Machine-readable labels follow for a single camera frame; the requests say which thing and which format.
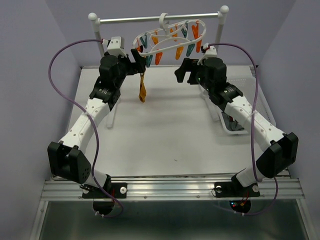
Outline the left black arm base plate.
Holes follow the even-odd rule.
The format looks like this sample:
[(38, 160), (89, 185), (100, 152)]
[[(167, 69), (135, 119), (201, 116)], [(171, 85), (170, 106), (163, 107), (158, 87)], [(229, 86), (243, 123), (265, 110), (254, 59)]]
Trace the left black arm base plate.
[[(102, 188), (116, 199), (125, 199), (127, 197), (127, 183), (126, 182), (111, 182)], [(82, 189), (83, 199), (109, 199), (98, 187), (90, 185), (80, 185)]]

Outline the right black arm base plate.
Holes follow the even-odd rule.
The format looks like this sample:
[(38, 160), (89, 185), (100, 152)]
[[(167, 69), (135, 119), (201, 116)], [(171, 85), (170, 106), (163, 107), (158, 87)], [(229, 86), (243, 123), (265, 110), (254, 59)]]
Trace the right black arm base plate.
[(220, 181), (214, 183), (213, 190), (217, 198), (259, 197), (261, 195), (257, 183), (243, 187), (241, 184), (232, 181)]

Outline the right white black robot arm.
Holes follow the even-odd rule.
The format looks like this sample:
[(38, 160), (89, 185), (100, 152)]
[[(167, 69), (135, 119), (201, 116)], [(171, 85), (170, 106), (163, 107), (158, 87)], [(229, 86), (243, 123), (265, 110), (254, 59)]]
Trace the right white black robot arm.
[(202, 86), (210, 101), (248, 131), (252, 143), (257, 143), (262, 150), (261, 156), (254, 159), (250, 167), (235, 174), (230, 181), (214, 184), (216, 197), (259, 196), (259, 192), (253, 190), (257, 182), (275, 177), (296, 161), (297, 135), (283, 132), (255, 111), (244, 94), (227, 81), (227, 66), (220, 58), (209, 57), (202, 63), (185, 58), (174, 72), (179, 83), (183, 82), (187, 72), (190, 73), (187, 83)]

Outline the white round clip hanger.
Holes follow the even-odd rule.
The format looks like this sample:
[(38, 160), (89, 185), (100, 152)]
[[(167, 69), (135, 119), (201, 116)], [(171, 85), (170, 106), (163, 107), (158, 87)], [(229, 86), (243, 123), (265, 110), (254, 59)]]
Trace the white round clip hanger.
[(131, 47), (135, 49), (143, 45), (143, 52), (139, 53), (146, 59), (146, 56), (153, 55), (151, 64), (155, 65), (156, 53), (169, 51), (175, 52), (175, 59), (179, 60), (183, 53), (190, 57), (193, 52), (199, 53), (202, 40), (207, 33), (205, 22), (200, 19), (187, 19), (170, 24), (165, 22), (166, 14), (162, 13), (159, 18), (159, 28), (146, 31), (135, 37)]

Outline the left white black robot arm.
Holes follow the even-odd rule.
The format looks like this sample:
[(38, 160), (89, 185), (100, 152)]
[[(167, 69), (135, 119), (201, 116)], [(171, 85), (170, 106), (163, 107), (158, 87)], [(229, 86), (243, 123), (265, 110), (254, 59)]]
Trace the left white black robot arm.
[(47, 148), (52, 174), (64, 179), (94, 187), (95, 193), (106, 197), (111, 193), (111, 177), (95, 170), (85, 156), (92, 136), (98, 135), (98, 126), (112, 111), (120, 98), (120, 88), (127, 76), (142, 74), (146, 70), (146, 59), (133, 48), (131, 54), (115, 56), (105, 52), (100, 60), (99, 76), (89, 94), (85, 107), (69, 132)]

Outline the mustard brown striped sock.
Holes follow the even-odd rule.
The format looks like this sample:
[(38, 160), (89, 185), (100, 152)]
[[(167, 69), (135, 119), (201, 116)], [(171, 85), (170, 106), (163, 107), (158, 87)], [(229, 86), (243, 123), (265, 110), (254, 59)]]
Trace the mustard brown striped sock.
[(146, 90), (146, 87), (145, 87), (144, 78), (145, 78), (145, 74), (141, 73), (140, 74), (140, 84), (139, 84), (139, 95), (138, 95), (138, 98), (142, 103), (144, 103), (146, 101), (146, 96), (147, 96), (147, 90)]

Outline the yellow orange clothes peg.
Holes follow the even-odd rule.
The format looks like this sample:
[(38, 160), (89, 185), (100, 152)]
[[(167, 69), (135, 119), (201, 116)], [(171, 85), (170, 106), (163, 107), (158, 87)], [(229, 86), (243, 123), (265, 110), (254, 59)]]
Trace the yellow orange clothes peg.
[(162, 59), (163, 52), (157, 52), (155, 54), (155, 65), (158, 66), (160, 64), (160, 61)]

